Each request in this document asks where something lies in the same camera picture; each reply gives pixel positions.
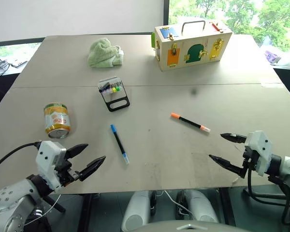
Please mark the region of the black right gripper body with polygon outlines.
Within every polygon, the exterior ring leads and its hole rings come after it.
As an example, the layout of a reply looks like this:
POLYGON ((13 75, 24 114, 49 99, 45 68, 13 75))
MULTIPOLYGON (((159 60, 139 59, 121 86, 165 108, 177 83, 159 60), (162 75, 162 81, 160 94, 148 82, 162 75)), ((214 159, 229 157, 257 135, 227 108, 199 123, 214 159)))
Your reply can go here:
POLYGON ((248 169, 255 171, 259 159, 259 153, 253 150, 249 146, 245 146, 245 151, 243 153, 243 171, 246 173, 248 169))

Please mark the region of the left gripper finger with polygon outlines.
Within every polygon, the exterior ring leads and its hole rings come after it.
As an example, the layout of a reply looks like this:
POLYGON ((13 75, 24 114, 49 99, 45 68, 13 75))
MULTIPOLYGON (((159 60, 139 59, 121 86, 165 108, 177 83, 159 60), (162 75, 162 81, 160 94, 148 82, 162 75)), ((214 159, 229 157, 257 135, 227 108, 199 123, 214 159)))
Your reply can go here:
POLYGON ((86 149, 88 144, 78 144, 66 150, 64 159, 72 159, 73 157, 79 155, 84 149, 86 149))
POLYGON ((91 163, 89 163, 85 169, 83 169, 79 173, 79 180, 84 181, 89 176, 91 176, 94 172, 96 172, 99 167, 103 164, 104 160, 106 159, 106 156, 99 157, 95 160, 93 160, 91 163))

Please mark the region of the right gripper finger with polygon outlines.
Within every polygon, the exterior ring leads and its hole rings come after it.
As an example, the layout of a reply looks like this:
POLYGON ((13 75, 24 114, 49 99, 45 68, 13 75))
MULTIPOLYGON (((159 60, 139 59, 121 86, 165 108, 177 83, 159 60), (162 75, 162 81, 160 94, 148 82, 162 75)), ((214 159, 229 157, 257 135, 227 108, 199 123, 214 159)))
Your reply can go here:
POLYGON ((230 161, 223 159, 221 157, 218 156, 214 156, 214 155, 209 155, 209 157, 215 162, 217 163, 219 166, 221 166, 222 168, 237 174, 239 177, 241 178, 245 178, 246 172, 247 170, 245 168, 240 168, 237 167, 233 164, 230 163, 230 161))
POLYGON ((221 133, 220 136, 230 142, 242 144, 245 143, 247 137, 236 133, 221 133))

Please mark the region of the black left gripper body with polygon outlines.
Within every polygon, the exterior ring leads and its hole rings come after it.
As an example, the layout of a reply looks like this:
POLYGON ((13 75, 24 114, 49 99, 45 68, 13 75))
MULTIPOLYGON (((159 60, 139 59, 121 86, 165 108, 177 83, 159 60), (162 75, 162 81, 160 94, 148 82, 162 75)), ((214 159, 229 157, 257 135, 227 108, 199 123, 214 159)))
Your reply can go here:
POLYGON ((62 160, 54 161, 55 173, 59 179, 61 187, 66 187, 70 183, 79 179, 80 174, 78 171, 72 169, 70 157, 64 157, 62 160))

